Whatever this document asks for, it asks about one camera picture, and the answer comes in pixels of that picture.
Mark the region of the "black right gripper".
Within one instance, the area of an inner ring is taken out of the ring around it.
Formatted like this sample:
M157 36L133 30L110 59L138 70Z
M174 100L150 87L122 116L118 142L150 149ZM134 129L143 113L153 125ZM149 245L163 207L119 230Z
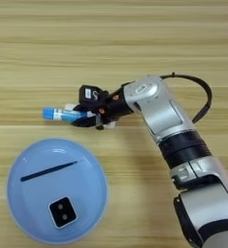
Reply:
M82 117L72 122L73 126L81 128L96 127L103 130L105 125L116 122L120 117L133 112L126 103L124 97L125 84L121 85L115 92L103 91L100 94L99 107L94 104L78 104L74 107L76 111L91 111L96 113L96 117Z

